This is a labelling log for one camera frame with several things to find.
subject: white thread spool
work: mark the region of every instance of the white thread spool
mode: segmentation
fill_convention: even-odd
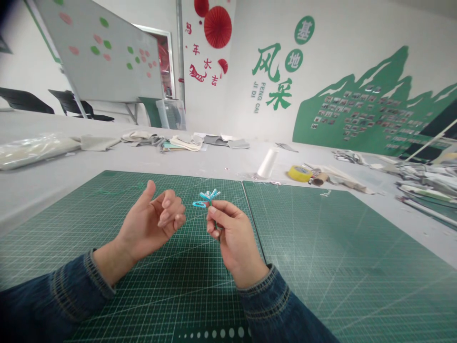
[[[257,171],[257,176],[259,178],[268,179],[271,176],[278,152],[278,148],[270,148],[270,150],[268,150],[267,155]]]

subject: white table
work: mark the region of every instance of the white table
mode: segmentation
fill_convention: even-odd
[[[44,132],[62,132],[68,136],[91,134],[120,137],[132,130],[147,130],[167,136],[177,133],[173,130],[133,124],[116,124],[43,113],[0,113],[0,144],[36,137]],[[174,151],[161,154],[156,147],[134,148],[119,143],[107,152],[76,151],[74,156],[61,156],[17,170],[0,172],[0,235],[11,231],[104,170],[252,180],[252,174],[274,144],[250,144],[249,150],[231,150],[210,145],[207,151]],[[305,144],[291,146],[299,153],[280,150],[272,181],[314,187],[293,181],[286,176],[291,165],[303,162],[340,169],[374,191],[384,191],[386,195],[367,195],[349,190],[366,205],[457,269],[457,233],[395,200],[394,196],[401,194],[394,185],[397,177],[368,167],[337,161],[329,148]],[[371,163],[383,163],[372,156],[368,156],[367,160]],[[344,186],[333,186],[329,183],[323,187],[323,191],[347,190]]]

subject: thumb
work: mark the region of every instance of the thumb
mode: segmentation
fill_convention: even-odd
[[[233,218],[227,216],[224,212],[218,210],[214,206],[208,207],[208,215],[210,218],[214,219],[218,223],[220,223],[224,228],[230,230],[231,224],[233,223]]]
[[[144,190],[143,194],[141,194],[136,202],[136,204],[141,206],[147,206],[151,202],[152,198],[154,197],[154,193],[156,192],[156,184],[154,181],[149,180]]]

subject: yellow tape roll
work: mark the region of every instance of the yellow tape roll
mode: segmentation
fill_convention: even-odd
[[[308,182],[311,176],[313,176],[313,173],[302,166],[292,166],[287,175],[295,181]]]

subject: green mountain mural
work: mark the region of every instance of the green mountain mural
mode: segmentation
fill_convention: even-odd
[[[400,79],[407,58],[403,46],[359,80],[348,75],[303,101],[293,141],[391,156],[429,141],[419,133],[457,99],[457,83],[409,99],[412,77]]]

